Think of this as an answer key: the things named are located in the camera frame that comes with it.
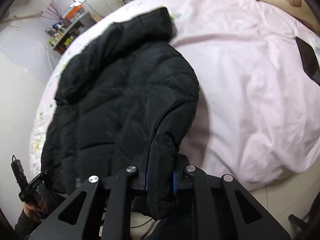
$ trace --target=person's arm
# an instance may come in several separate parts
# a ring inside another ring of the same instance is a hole
[[[35,198],[38,202],[38,206],[31,203],[23,203],[23,210],[18,219],[18,223],[14,227],[14,230],[21,239],[28,239],[30,234],[41,224],[41,220],[37,217],[40,211],[46,213],[48,208],[41,196],[35,193]]]

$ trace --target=triangular cutout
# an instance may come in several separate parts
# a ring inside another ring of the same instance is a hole
[[[262,215],[251,205],[240,191],[237,190],[235,194],[246,224],[262,219]]]
[[[58,219],[70,225],[75,225],[78,221],[87,192],[82,191],[58,216]]]

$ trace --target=black sleeve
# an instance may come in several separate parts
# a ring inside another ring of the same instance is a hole
[[[22,211],[14,230],[21,239],[26,240],[39,225],[40,223],[34,221],[30,217],[27,217],[24,211]]]

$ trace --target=bed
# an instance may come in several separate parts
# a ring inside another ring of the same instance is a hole
[[[248,190],[306,171],[320,154],[320,87],[304,73],[294,38],[309,43],[320,60],[316,34],[256,0],[134,0],[79,36],[61,57],[36,113],[31,173],[40,172],[53,98],[69,60],[112,22],[160,6],[176,25],[170,44],[200,84],[196,117],[180,153],[208,174],[234,175]]]

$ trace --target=orange object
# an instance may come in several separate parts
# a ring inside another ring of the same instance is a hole
[[[81,8],[82,8],[82,5],[80,4],[80,5],[76,6],[76,7],[74,7],[73,9],[71,9],[71,11],[67,14],[66,19],[70,20],[75,15],[75,13],[78,10],[80,10]]]

